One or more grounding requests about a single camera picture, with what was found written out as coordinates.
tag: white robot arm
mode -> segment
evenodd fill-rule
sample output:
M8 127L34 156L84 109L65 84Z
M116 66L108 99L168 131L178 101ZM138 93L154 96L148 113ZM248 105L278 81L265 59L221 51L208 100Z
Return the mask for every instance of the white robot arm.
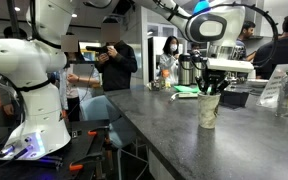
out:
M110 1L90 2L104 7ZM66 64L61 36L67 32L75 7L75 0L30 0L26 17L33 40L0 39L0 74L17 91L24 120L11 133L0 160L37 160L71 139L61 116L59 91L46 73Z
M34 40L0 39L0 74L7 77L18 91L25 120L7 140L3 151L7 153L0 157L2 160L14 159L14 155L23 149L28 152L17 157L19 160L36 160L70 141L61 118L58 89L48 82L46 73L58 71L66 64L60 42L70 24L76 1L30 1L27 20L32 26ZM253 69L251 64L228 60L244 21L243 7L220 7L191 16L173 0L134 1L169 20L186 39L211 42L207 79L220 77L225 71L249 72ZM110 3L111 0L84 2L100 9Z
M179 28L187 40L210 42L207 58L202 60L205 64L204 69L201 69L202 78L197 78L200 89L205 93L210 86L212 86L211 94L223 90L228 85L228 82L224 80L227 71L249 73L254 70L254 66L250 62L232 60L235 56L236 39L244 22L245 7L263 15L272 26L274 39L277 39L277 29L274 21L268 16L268 12L255 8L255 5L239 5L236 3L223 6L217 5L217 8L206 8L202 12L190 15L173 0L133 1L162 15Z

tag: white shirt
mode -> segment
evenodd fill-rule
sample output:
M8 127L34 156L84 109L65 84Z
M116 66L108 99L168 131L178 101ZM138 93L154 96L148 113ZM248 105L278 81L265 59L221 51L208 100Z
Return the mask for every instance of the white shirt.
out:
M69 68L67 69L61 69L59 71L60 74L60 98L61 98L61 104L62 108L67 110L67 98L80 98L80 102L92 98L94 94L94 89L91 87L76 87L73 86L71 83L67 81L67 75L73 72L73 66L74 64L71 64ZM99 81L99 72L98 70L93 66L93 74L91 78L94 78Z
M66 71L66 97L68 99L73 99L73 98L78 97L77 87L75 86L75 84L70 83L67 80L67 75L73 74L73 66L74 66L74 64L71 64L69 68L65 69L65 71Z
M175 57L169 54L164 53L160 56L159 66L161 70L168 69L170 75L166 78L166 81L169 81L172 85L178 84L178 67L176 61Z

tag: hand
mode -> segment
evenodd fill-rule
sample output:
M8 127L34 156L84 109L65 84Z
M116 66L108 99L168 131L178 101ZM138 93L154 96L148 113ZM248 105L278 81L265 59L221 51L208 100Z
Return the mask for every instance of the hand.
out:
M175 55L174 55L174 58L175 58L175 59L178 59L179 56L180 56L179 54L175 54Z
M68 114L67 114L66 110L62 110L62 118L63 118L64 120L67 120L67 121L68 121Z
M109 57L106 53L104 54L101 54L99 57L98 57L98 61L100 64L104 64L106 61L109 60Z
M79 77L76 74L68 74L67 75L67 81L70 83L77 83L79 80Z
M14 115L14 107L12 104L4 105L3 110L4 110L5 114L8 116Z
M116 51L115 48L108 47L107 49L108 49L107 54L108 54L109 56L111 56L112 58L115 58L116 55L118 54L118 52Z

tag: black stand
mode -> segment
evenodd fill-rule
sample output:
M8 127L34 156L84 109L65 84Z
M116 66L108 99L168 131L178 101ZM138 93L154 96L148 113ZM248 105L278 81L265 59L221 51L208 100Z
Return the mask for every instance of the black stand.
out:
M244 108L248 95L248 92L223 91L220 105L231 109Z

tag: counter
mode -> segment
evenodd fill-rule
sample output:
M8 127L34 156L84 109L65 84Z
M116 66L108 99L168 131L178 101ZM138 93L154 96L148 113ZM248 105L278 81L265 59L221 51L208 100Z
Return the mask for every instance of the counter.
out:
M216 128L198 126L197 100L172 91L106 92L174 179L288 179L288 118L256 106L219 108Z

